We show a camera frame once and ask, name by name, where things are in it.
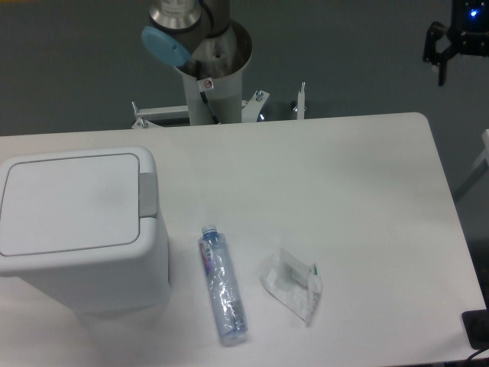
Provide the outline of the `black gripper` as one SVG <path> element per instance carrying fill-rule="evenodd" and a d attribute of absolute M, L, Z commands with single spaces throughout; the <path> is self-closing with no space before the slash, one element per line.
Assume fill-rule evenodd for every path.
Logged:
<path fill-rule="evenodd" d="M 448 62 L 457 54 L 488 56 L 488 1 L 454 0 L 448 38 L 451 45 L 438 52 L 436 44 L 448 28 L 434 21 L 426 32 L 423 62 L 439 68 L 438 85 L 446 81 Z"/>

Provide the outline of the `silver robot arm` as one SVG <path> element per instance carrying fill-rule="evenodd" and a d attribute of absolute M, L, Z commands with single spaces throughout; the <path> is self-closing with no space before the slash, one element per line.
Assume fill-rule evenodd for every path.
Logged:
<path fill-rule="evenodd" d="M 141 34 L 146 49 L 196 80 L 232 75 L 251 57 L 249 36 L 230 18 L 227 1 L 155 1 L 149 19 Z M 438 68 L 439 85 L 458 54 L 487 57 L 486 1 L 453 1 L 451 24 L 434 21 L 429 26 L 423 61 Z"/>

